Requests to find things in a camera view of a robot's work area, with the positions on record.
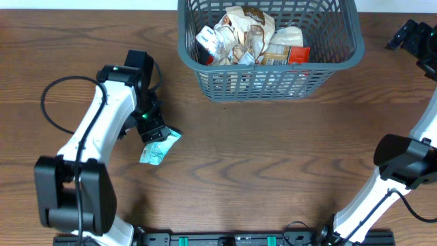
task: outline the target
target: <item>red package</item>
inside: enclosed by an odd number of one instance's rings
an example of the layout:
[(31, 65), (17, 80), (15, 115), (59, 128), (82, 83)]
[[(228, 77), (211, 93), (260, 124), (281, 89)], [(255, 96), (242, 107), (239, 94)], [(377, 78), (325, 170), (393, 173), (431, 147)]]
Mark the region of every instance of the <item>red package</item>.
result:
[(207, 66), (209, 66), (209, 65), (211, 65), (211, 63), (214, 61), (214, 57), (212, 56), (212, 55), (210, 55), (209, 57), (208, 57), (208, 60), (206, 61), (206, 65)]
[(291, 65), (293, 63), (307, 63), (309, 62), (309, 51), (311, 47), (297, 47), (293, 46), (292, 51), (290, 52), (290, 57), (288, 58), (288, 64)]

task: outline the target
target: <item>snack bag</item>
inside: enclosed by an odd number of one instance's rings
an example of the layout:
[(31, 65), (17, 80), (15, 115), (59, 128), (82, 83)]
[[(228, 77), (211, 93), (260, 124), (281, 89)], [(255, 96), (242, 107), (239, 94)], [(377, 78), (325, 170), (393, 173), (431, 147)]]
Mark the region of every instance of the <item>snack bag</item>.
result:
[(217, 47), (216, 55), (214, 56), (214, 64), (226, 58), (232, 51), (232, 48), (238, 44), (237, 36), (234, 33), (234, 27), (229, 17), (224, 15), (220, 22), (214, 26), (214, 32), (217, 36), (219, 46)]
[(288, 59), (288, 64), (291, 65), (293, 63), (302, 64), (309, 62), (309, 51), (310, 47), (292, 47), (290, 51), (290, 58)]
[(227, 17), (232, 23), (236, 38), (257, 63), (267, 49), (274, 33), (274, 18), (253, 7), (227, 7)]
[(261, 65), (288, 65), (290, 46), (269, 44)]
[(235, 45), (232, 49), (232, 57), (233, 57), (232, 63), (238, 64), (240, 59), (243, 57), (244, 53), (245, 53), (244, 47), (241, 44)]

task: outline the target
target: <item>white wall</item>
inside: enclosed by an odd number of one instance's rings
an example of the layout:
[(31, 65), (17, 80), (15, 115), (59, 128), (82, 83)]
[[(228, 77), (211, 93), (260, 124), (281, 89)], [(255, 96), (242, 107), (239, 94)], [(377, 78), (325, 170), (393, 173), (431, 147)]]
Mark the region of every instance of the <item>white wall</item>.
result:
[[(355, 2), (359, 12), (437, 13), (437, 0), (355, 0)], [(178, 0), (0, 0), (0, 8), (176, 10)]]

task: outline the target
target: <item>basket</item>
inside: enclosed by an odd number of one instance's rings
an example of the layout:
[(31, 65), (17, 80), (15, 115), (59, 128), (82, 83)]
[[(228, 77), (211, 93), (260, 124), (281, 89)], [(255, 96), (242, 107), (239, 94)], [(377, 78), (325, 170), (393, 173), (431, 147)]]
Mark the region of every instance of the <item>basket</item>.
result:
[[(226, 7), (248, 5), (275, 19), (276, 30), (297, 26), (311, 47), (309, 63), (274, 66), (204, 66), (195, 36), (213, 27)], [(178, 53), (194, 70), (201, 91), (212, 101), (305, 98), (334, 72), (363, 58), (364, 41), (351, 0), (179, 0)]]

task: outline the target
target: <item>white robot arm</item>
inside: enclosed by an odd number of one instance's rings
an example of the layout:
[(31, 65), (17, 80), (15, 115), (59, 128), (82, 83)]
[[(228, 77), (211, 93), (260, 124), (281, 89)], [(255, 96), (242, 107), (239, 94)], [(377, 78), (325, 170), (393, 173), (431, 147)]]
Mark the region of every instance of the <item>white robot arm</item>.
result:
[[(399, 199), (398, 195), (386, 197), (389, 191), (407, 195), (421, 183), (435, 181), (435, 171), (430, 168), (433, 163), (429, 163), (435, 157), (426, 160), (435, 155), (434, 144), (437, 144), (437, 90), (411, 130), (410, 138), (388, 135), (380, 142), (374, 158), (378, 166), (352, 202), (335, 215), (333, 232), (352, 243), (361, 243), (370, 227)], [(381, 170), (391, 174), (381, 177)]]
[[(153, 65), (153, 59), (146, 52), (129, 51), (124, 66), (105, 66), (98, 73), (100, 84), (94, 99), (72, 138), (55, 158), (40, 157), (35, 166), (35, 180), (44, 226), (76, 235), (81, 233), (99, 245), (132, 245), (135, 228), (115, 214), (117, 201), (106, 166), (116, 140), (129, 128), (137, 127), (145, 144), (164, 141), (170, 134), (154, 93), (157, 87), (148, 88)], [(106, 103), (101, 108), (103, 93)], [(98, 110), (100, 114), (91, 125)], [(82, 148), (79, 143), (90, 126)], [(74, 180), (75, 170), (80, 171), (77, 177), (81, 200), (74, 194), (76, 190), (63, 185)], [(77, 230), (78, 224), (83, 233)]]

